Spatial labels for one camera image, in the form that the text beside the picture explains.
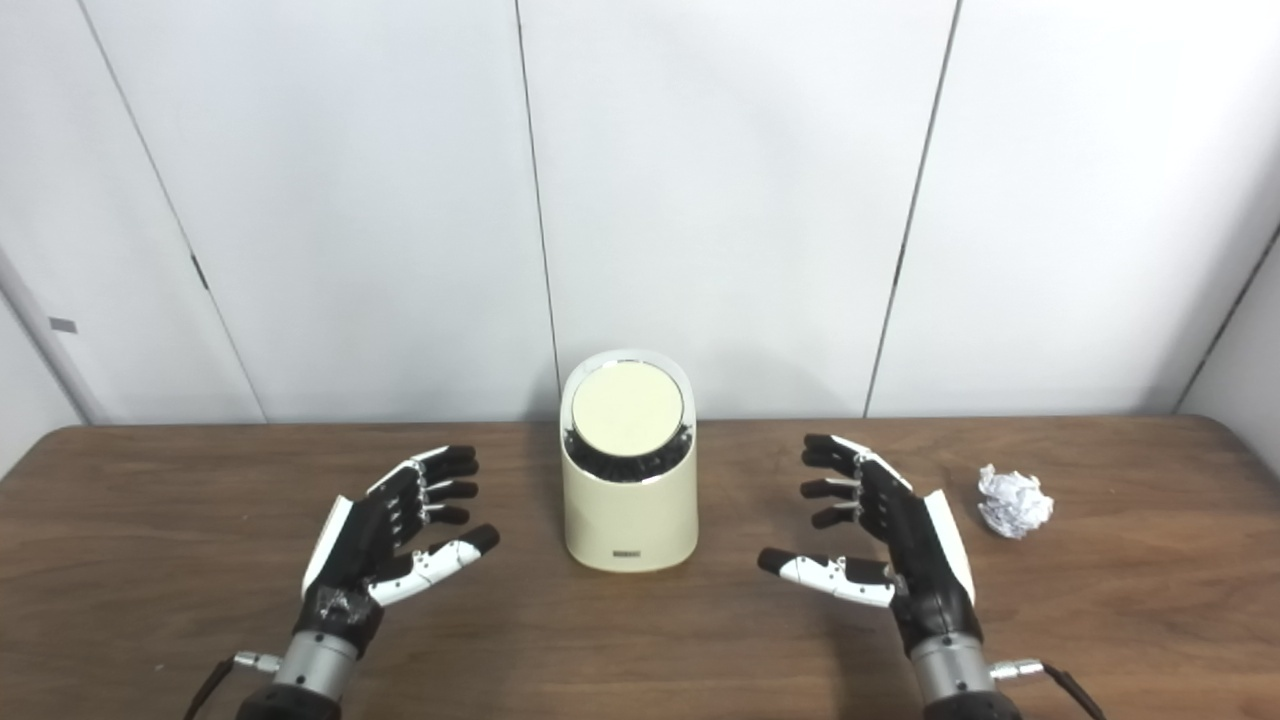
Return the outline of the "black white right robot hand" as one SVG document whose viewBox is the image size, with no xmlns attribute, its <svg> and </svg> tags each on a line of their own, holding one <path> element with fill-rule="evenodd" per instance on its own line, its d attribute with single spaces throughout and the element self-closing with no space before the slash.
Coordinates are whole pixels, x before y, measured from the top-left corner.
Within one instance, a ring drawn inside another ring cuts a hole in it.
<svg viewBox="0 0 1280 720">
<path fill-rule="evenodd" d="M 812 525 L 827 529 L 855 523 L 890 557 L 878 561 L 765 547 L 756 559 L 762 570 L 838 600 L 888 609 L 905 653 L 943 635 L 984 641 L 966 550 L 943 491 L 919 495 L 874 450 L 840 436 L 805 436 L 801 460 L 833 473 L 800 487 L 805 498 L 835 500 L 812 516 Z"/>
</svg>

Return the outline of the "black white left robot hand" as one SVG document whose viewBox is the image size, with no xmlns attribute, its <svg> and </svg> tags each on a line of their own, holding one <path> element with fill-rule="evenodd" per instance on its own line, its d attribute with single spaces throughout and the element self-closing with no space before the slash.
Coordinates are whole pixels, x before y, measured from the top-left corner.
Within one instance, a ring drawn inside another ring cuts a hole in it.
<svg viewBox="0 0 1280 720">
<path fill-rule="evenodd" d="M 294 632 L 335 637 L 362 659 L 387 607 L 493 551 L 500 534 L 492 524 L 428 550 L 407 548 L 429 527 L 468 523 L 468 510 L 454 501 L 477 495 L 477 469 L 475 447 L 447 445 L 399 462 L 356 500 L 338 496 L 303 574 Z"/>
</svg>

